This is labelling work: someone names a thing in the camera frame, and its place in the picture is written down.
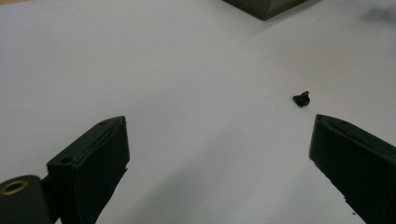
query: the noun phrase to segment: gray box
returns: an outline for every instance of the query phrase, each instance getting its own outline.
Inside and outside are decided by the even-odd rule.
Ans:
[[[295,7],[307,0],[224,0],[247,13],[267,20],[281,12]]]

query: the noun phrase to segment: screw hole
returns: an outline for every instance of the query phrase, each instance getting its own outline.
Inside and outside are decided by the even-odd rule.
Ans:
[[[27,182],[26,180],[16,180],[14,182],[11,182],[11,183],[5,185],[0,190],[0,194],[1,195],[11,195],[11,194],[17,193],[17,192],[23,190],[24,188],[26,188],[26,186],[28,184],[29,184],[29,182]]]
[[[66,157],[66,158],[61,159],[61,163],[68,163],[68,162],[70,162],[72,160],[73,160],[72,158]]]

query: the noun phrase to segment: small black object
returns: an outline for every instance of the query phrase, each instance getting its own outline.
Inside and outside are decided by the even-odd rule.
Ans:
[[[396,147],[346,121],[317,115],[309,158],[366,223],[396,223]]]
[[[311,100],[309,99],[308,94],[309,91],[305,91],[301,95],[293,96],[293,100],[299,107],[309,105],[309,102],[311,102]]]
[[[267,20],[307,0],[224,0],[250,15]]]
[[[0,184],[0,223],[94,224],[128,163],[125,117],[104,120],[47,163],[49,175]]]

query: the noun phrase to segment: dark object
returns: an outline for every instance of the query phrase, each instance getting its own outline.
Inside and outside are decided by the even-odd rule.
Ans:
[[[104,120],[47,164],[49,175],[20,176],[0,185],[0,223],[93,224],[129,161],[125,117]]]
[[[309,105],[309,102],[311,102],[311,100],[309,99],[309,91],[305,91],[303,92],[303,94],[301,95],[296,95],[293,96],[293,101],[299,106],[299,107],[303,107],[306,105]]]
[[[366,223],[396,223],[396,147],[317,115],[309,157]]]
[[[295,7],[307,0],[224,0],[225,2],[239,7],[247,13],[267,20],[283,11]]]

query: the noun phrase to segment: white surface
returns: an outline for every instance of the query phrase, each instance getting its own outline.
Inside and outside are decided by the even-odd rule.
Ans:
[[[395,11],[310,1],[259,21],[220,0],[1,6],[0,181],[44,177],[93,124],[124,115],[132,161],[97,223],[363,223],[309,142],[320,113],[396,145]]]

